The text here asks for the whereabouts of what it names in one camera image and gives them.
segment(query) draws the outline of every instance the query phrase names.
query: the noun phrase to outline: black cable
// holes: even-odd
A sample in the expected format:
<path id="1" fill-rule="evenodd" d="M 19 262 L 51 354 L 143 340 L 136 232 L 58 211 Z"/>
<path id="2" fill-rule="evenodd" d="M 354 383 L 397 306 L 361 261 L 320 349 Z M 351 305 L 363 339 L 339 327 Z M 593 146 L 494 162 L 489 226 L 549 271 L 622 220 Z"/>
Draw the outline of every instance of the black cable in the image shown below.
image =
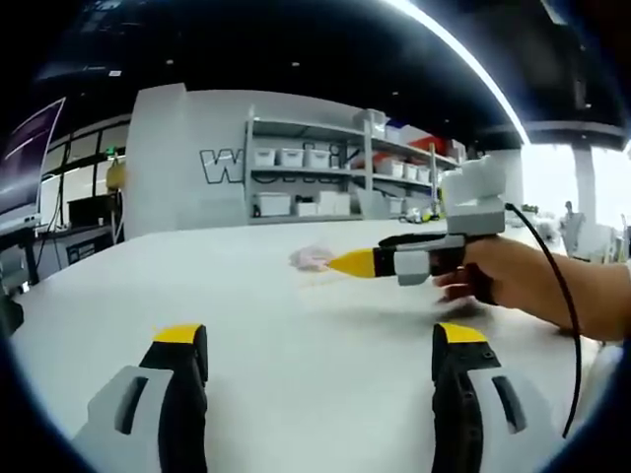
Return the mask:
<path id="1" fill-rule="evenodd" d="M 570 432 L 570 427 L 572 426 L 572 422 L 574 421 L 574 416 L 576 415 L 576 409 L 579 404 L 579 395 L 581 393 L 581 368 L 583 366 L 583 354 L 581 352 L 581 327 L 579 326 L 579 316 L 576 314 L 576 308 L 574 307 L 574 300 L 572 299 L 572 294 L 570 294 L 570 289 L 568 288 L 568 284 L 559 269 L 559 266 L 554 261 L 550 250 L 546 246 L 545 242 L 536 232 L 530 221 L 526 218 L 526 216 L 514 205 L 511 203 L 506 204 L 506 210 L 510 210 L 515 212 L 515 214 L 524 222 L 527 228 L 532 233 L 532 236 L 536 239 L 536 242 L 539 243 L 541 249 L 543 250 L 543 254 L 547 258 L 550 266 L 552 266 L 552 270 L 554 271 L 554 275 L 559 282 L 559 286 L 561 287 L 561 292 L 563 293 L 563 297 L 565 298 L 565 302 L 568 305 L 568 310 L 570 311 L 570 320 L 572 321 L 572 337 L 574 338 L 574 349 L 576 352 L 576 366 L 575 366 L 575 380 L 574 380 L 574 393 L 572 395 L 572 405 L 570 406 L 570 414 L 568 414 L 568 420 L 565 423 L 565 427 L 563 428 L 563 438 L 565 438 Z"/>

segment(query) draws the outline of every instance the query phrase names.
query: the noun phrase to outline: led light strip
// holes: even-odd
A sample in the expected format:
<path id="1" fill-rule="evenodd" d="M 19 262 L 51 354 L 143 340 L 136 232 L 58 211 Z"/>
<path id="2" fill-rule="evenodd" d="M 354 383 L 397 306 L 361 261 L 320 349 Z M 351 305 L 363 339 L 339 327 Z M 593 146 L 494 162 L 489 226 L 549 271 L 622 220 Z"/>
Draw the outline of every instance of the led light strip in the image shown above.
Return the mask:
<path id="1" fill-rule="evenodd" d="M 382 0 L 384 3 L 396 8 L 401 13 L 413 18 L 420 24 L 424 25 L 428 30 L 430 30 L 433 34 L 439 37 L 447 46 L 449 46 L 458 56 L 462 58 L 464 62 L 475 72 L 478 77 L 482 80 L 482 82 L 488 87 L 491 91 L 491 94 L 495 96 L 495 99 L 502 106 L 506 114 L 509 115 L 510 120 L 515 125 L 517 132 L 522 138 L 522 143 L 525 145 L 530 144 L 530 139 L 522 125 L 522 122 L 517 117 L 517 114 L 513 110 L 513 107 L 504 96 L 504 93 L 495 83 L 493 78 L 489 75 L 488 72 L 482 67 L 482 64 L 478 62 L 477 59 L 471 54 L 461 43 L 458 41 L 450 32 L 445 30 L 436 20 L 427 15 L 425 12 L 421 11 L 415 5 L 412 5 L 407 0 Z"/>

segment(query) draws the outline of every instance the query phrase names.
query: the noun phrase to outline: storage box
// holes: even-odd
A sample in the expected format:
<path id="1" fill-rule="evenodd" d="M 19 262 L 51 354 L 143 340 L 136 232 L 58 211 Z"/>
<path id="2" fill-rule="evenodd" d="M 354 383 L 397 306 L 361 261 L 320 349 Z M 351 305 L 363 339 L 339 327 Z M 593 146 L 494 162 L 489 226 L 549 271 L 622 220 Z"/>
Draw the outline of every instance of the storage box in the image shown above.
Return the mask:
<path id="1" fill-rule="evenodd" d="M 304 150 L 282 148 L 278 150 L 278 162 L 283 168 L 301 168 L 305 157 Z"/>
<path id="2" fill-rule="evenodd" d="M 317 215 L 317 204 L 315 202 L 299 202 L 296 204 L 299 217 L 309 217 Z"/>
<path id="3" fill-rule="evenodd" d="M 259 192 L 255 203 L 261 217 L 290 215 L 292 197 L 284 192 Z"/>
<path id="4" fill-rule="evenodd" d="M 340 192 L 335 197 L 335 215 L 351 215 L 351 194 Z"/>
<path id="5" fill-rule="evenodd" d="M 403 213 L 403 199 L 400 197 L 387 198 L 389 210 L 391 214 L 399 215 Z"/>
<path id="6" fill-rule="evenodd" d="M 305 150 L 305 168 L 328 169 L 330 168 L 330 156 L 328 151 Z"/>
<path id="7" fill-rule="evenodd" d="M 335 215 L 338 192 L 321 190 L 317 197 L 317 213 L 319 215 Z"/>
<path id="8" fill-rule="evenodd" d="M 418 178 L 418 166 L 406 164 L 404 177 L 406 179 L 416 180 Z"/>
<path id="9" fill-rule="evenodd" d="M 364 131 L 364 122 L 370 121 L 371 118 L 373 120 L 373 128 L 369 130 L 371 135 L 374 138 L 385 138 L 387 117 L 382 111 L 371 108 L 362 110 L 353 117 L 353 123 L 357 128 Z"/>
<path id="10" fill-rule="evenodd" d="M 401 130 L 393 126 L 386 126 L 386 139 L 392 143 L 399 143 L 401 140 Z"/>
<path id="11" fill-rule="evenodd" d="M 377 164 L 377 172 L 392 177 L 403 177 L 403 163 L 392 158 L 382 160 Z"/>
<path id="12" fill-rule="evenodd" d="M 416 173 L 416 180 L 425 184 L 430 184 L 430 169 L 427 166 L 419 166 Z"/>
<path id="13" fill-rule="evenodd" d="M 256 148 L 254 150 L 254 165 L 257 167 L 274 166 L 276 150 L 273 148 Z"/>

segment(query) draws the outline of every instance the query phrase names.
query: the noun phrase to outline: white table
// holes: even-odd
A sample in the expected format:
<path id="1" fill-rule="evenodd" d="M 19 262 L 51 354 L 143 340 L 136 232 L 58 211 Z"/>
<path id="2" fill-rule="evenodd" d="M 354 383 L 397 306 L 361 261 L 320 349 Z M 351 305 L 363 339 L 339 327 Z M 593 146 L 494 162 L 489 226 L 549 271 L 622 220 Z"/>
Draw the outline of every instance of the white table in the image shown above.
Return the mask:
<path id="1" fill-rule="evenodd" d="M 144 236 L 43 281 L 20 299 L 13 336 L 43 408 L 68 437 L 87 404 L 158 328 L 208 331 L 208 464 L 213 472 L 424 472 L 434 454 L 432 328 L 450 318 L 430 283 L 301 273 L 294 250 L 335 253 L 443 224 L 348 222 Z M 526 229 L 509 231 L 521 240 Z M 461 320 L 550 403 L 561 430 L 572 340 L 517 310 Z"/>

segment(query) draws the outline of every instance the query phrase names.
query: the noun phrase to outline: pink object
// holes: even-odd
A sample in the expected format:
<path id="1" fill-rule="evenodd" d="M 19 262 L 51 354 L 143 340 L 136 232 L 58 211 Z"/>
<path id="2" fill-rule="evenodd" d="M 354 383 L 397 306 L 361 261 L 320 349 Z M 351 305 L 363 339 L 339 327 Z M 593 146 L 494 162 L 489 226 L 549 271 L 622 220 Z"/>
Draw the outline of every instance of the pink object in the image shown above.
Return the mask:
<path id="1" fill-rule="evenodd" d="M 300 271 L 326 271 L 335 255 L 321 246 L 307 246 L 289 255 L 289 262 Z"/>

